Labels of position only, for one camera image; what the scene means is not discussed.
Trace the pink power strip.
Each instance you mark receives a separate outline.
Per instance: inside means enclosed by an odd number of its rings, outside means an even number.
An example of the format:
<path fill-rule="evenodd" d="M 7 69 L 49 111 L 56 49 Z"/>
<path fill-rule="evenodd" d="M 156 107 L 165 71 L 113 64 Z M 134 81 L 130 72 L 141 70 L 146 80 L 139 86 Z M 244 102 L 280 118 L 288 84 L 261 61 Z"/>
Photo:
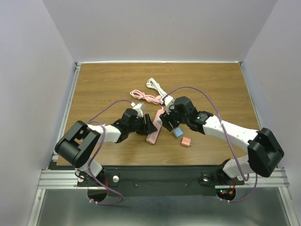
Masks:
<path fill-rule="evenodd" d="M 161 108 L 157 111 L 156 113 L 156 116 L 153 120 L 153 125 L 155 126 L 155 128 L 157 129 L 155 132 L 152 132 L 150 133 L 147 138 L 146 138 L 146 141 L 149 143 L 149 144 L 152 144 L 154 145 L 158 139 L 158 135 L 159 135 L 159 132 L 160 132 L 160 129 L 162 127 L 162 121 L 160 119 L 160 115 L 164 113 L 164 108 Z"/>

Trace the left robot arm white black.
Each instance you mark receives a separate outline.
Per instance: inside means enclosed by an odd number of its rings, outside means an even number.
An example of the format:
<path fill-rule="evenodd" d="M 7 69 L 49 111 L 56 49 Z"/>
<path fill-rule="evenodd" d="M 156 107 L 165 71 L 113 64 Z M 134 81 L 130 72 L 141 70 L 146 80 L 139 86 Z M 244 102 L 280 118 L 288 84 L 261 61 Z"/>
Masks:
<path fill-rule="evenodd" d="M 128 138 L 130 133 L 149 135 L 158 131 L 148 114 L 143 114 L 140 108 L 128 108 L 121 118 L 109 125 L 90 125 L 76 121 L 65 135 L 55 145 L 55 152 L 63 157 L 74 168 L 79 182 L 89 180 L 93 185 L 102 183 L 117 187 L 120 176 L 105 175 L 105 169 L 91 154 L 97 144 L 104 142 L 120 143 Z"/>

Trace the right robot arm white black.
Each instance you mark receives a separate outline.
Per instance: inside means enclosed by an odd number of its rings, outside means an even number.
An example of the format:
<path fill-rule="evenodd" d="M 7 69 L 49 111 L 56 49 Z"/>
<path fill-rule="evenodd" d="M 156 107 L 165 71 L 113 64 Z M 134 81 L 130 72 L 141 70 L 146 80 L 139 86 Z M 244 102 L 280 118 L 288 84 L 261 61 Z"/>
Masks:
<path fill-rule="evenodd" d="M 166 108 L 160 120 L 167 130 L 184 124 L 192 131 L 227 141 L 230 148 L 235 145 L 247 152 L 243 157 L 234 155 L 222 164 L 222 169 L 216 172 L 216 178 L 222 184 L 250 173 L 268 178 L 284 157 L 284 151 L 270 129 L 246 129 L 223 121 L 218 115 L 198 111 L 187 97 L 173 99 L 167 96 L 160 104 Z"/>

